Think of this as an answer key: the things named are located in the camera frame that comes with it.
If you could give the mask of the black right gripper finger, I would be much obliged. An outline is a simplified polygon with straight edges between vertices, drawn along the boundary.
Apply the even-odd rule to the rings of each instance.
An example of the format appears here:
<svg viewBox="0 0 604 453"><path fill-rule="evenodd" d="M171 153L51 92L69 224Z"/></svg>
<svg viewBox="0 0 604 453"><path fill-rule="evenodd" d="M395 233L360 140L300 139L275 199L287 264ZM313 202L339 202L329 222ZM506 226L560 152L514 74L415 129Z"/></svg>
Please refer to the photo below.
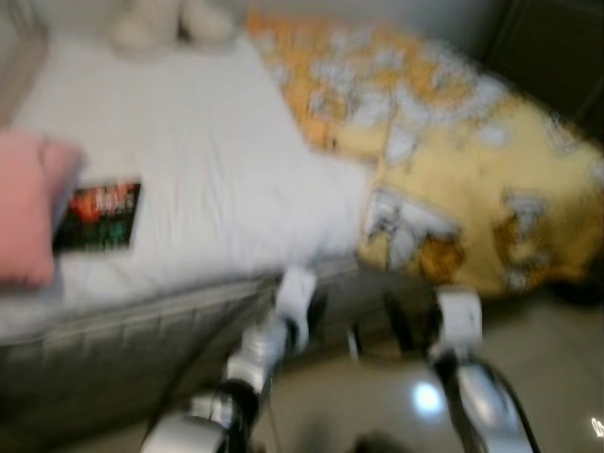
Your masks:
<svg viewBox="0 0 604 453"><path fill-rule="evenodd" d="M385 294L385 313L387 313L398 353L409 354L414 347L409 316L392 293Z"/></svg>

